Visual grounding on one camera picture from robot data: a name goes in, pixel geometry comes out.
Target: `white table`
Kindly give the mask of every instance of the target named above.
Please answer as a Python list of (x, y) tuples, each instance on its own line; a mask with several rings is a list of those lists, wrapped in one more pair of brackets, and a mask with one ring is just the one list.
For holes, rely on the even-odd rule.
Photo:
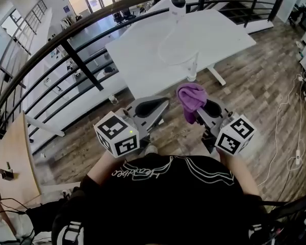
[[(243, 28), (215, 10), (186, 14), (176, 28), (169, 14), (152, 16), (141, 23), (106, 45), (136, 99), (157, 94), (185, 79), (186, 65), (170, 63), (184, 61), (194, 52), (199, 52), (197, 71), (208, 68), (224, 85), (214, 64), (256, 44)], [(161, 60), (159, 47), (160, 55), (170, 62)]]

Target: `person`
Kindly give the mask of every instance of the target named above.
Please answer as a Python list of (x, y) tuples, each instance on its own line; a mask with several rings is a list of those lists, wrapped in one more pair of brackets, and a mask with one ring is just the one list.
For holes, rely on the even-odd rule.
[(58, 210), (52, 243), (249, 244), (266, 213), (259, 190), (242, 159), (218, 151), (220, 162), (152, 145), (130, 162), (106, 151)]

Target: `white device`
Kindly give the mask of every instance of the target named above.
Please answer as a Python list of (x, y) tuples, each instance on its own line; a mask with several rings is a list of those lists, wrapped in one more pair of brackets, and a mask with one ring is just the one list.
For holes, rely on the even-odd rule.
[(100, 143), (115, 158), (139, 148), (139, 132), (114, 112), (109, 112), (96, 125), (96, 135)]
[(255, 132), (254, 125), (241, 115), (220, 130), (215, 146), (230, 155), (238, 154), (249, 144)]
[(170, 0), (169, 14), (178, 23), (186, 14), (186, 0)]

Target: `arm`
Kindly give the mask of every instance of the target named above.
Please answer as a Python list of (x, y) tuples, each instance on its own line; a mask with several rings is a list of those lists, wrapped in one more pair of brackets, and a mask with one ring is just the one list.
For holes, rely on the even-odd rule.
[(112, 154), (106, 151), (94, 167), (87, 173), (87, 176), (98, 185), (102, 185), (102, 183), (111, 176), (111, 173), (120, 168), (123, 163), (123, 159), (114, 158)]
[(221, 163), (235, 175), (244, 194), (259, 196), (257, 184), (244, 161), (240, 158), (232, 157), (221, 150), (218, 150), (218, 153), (220, 154)]

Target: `white box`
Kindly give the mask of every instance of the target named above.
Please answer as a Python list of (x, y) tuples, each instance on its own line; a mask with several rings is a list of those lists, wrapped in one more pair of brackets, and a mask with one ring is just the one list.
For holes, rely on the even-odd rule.
[(139, 148), (139, 132), (114, 112), (104, 116), (94, 129), (100, 143), (115, 158)]
[(255, 132), (254, 125), (241, 115), (220, 130), (215, 146), (230, 155), (238, 154), (248, 145)]

